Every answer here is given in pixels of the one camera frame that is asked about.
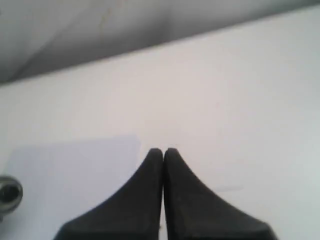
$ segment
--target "white surface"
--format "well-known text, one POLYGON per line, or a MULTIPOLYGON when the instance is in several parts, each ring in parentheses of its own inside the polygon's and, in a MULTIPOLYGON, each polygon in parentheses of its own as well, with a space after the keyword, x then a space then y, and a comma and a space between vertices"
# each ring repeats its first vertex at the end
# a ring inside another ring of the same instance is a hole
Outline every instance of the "white surface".
POLYGON ((23 145, 137 134, 140 160, 177 147, 281 240, 316 239, 319 21, 314 7, 4 86, 0 159, 23 145))
POLYGON ((52 240, 59 228, 96 207, 135 172, 134 136, 17 149, 6 174, 23 185, 23 201, 0 224, 1 240, 52 240))
POLYGON ((317 0, 0 0, 0 82, 121 54, 317 0))

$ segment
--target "white wall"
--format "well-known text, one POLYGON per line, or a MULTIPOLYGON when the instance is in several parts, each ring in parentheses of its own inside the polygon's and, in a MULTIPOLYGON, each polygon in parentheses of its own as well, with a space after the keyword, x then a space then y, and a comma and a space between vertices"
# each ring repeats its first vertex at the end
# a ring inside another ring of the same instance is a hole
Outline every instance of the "white wall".
POLYGON ((315 2, 318 0, 0 0, 0 82, 315 2))

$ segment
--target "rubber gripper pad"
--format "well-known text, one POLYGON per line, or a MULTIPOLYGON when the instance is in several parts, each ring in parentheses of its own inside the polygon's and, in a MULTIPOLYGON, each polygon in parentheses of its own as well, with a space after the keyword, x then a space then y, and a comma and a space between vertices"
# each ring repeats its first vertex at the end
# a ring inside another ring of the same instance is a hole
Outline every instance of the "rubber gripper pad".
POLYGON ((96 208, 63 225, 55 240, 157 240, 162 177, 163 154, 151 149, 122 188, 96 208))
POLYGON ((276 240, 266 223, 207 188, 174 148, 164 155, 163 175, 168 240, 276 240))

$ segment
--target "white table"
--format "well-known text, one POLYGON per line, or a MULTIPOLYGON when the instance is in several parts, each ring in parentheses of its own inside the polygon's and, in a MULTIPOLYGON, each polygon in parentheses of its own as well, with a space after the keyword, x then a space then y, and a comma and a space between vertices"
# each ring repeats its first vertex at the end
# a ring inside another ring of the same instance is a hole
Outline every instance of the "white table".
POLYGON ((141 160, 177 147, 281 240, 316 239, 319 22, 308 8, 2 86, 1 166, 25 145, 136 134, 141 160))

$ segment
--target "metal knob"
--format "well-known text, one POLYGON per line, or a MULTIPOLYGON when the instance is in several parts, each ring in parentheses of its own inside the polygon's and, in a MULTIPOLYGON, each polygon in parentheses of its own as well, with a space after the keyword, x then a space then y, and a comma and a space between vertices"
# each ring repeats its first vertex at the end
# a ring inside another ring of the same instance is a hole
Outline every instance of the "metal knob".
POLYGON ((12 176, 0 175, 0 220, 19 206, 22 197, 20 182, 12 176))

